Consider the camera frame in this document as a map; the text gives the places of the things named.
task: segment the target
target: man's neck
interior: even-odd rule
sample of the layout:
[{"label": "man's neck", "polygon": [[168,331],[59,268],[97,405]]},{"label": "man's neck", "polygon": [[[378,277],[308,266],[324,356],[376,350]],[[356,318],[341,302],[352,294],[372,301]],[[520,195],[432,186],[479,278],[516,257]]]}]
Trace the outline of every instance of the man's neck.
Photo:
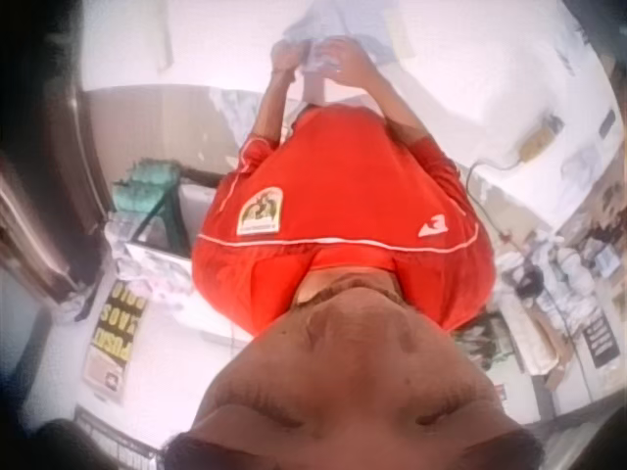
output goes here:
[{"label": "man's neck", "polygon": [[292,304],[302,304],[310,300],[318,292],[326,289],[340,277],[348,274],[367,275],[372,282],[382,289],[401,294],[396,276],[385,269],[363,266],[327,267],[309,271],[294,295]]}]

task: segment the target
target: man's hair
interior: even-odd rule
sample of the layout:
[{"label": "man's hair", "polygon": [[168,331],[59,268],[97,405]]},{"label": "man's hair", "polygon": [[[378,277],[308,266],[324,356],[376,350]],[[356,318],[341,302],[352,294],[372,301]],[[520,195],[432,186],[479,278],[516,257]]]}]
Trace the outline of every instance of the man's hair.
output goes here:
[{"label": "man's hair", "polygon": [[[531,433],[520,429],[469,447],[451,470],[537,470],[543,460],[542,445]],[[166,445],[162,461],[165,470],[243,470],[254,465],[268,470],[276,468],[276,462],[206,443],[185,433]]]}]

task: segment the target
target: red jersey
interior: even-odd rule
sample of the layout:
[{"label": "red jersey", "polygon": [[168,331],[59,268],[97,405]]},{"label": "red jersey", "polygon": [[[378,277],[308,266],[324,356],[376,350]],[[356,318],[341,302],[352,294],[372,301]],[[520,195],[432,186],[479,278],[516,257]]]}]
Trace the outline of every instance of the red jersey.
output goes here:
[{"label": "red jersey", "polygon": [[365,108],[308,112],[278,147],[251,136],[220,183],[192,255],[196,287],[253,335],[289,309],[310,269],[393,271],[447,330],[485,304],[488,236],[431,137],[409,148]]}]

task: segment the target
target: logo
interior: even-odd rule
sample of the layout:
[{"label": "logo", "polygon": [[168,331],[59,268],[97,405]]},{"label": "logo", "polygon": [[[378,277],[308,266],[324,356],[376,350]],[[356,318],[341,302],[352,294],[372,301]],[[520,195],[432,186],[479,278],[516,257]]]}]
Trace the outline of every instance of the logo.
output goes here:
[{"label": "logo", "polygon": [[277,233],[280,228],[283,191],[266,188],[251,198],[237,220],[237,235]]},{"label": "logo", "polygon": [[439,213],[431,217],[431,220],[422,225],[418,238],[429,237],[431,235],[438,235],[439,233],[448,232],[447,222],[444,215]]}]

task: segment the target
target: man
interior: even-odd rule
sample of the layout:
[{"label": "man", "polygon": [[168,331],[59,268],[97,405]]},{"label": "man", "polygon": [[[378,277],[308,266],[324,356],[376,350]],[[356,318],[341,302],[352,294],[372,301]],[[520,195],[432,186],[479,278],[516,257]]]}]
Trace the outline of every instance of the man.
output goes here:
[{"label": "man", "polygon": [[306,47],[279,43],[238,168],[194,250],[199,291],[257,335],[167,468],[536,468],[542,452],[444,330],[473,318],[491,247],[458,173],[359,43],[322,73],[361,108],[307,108],[279,146]]}]

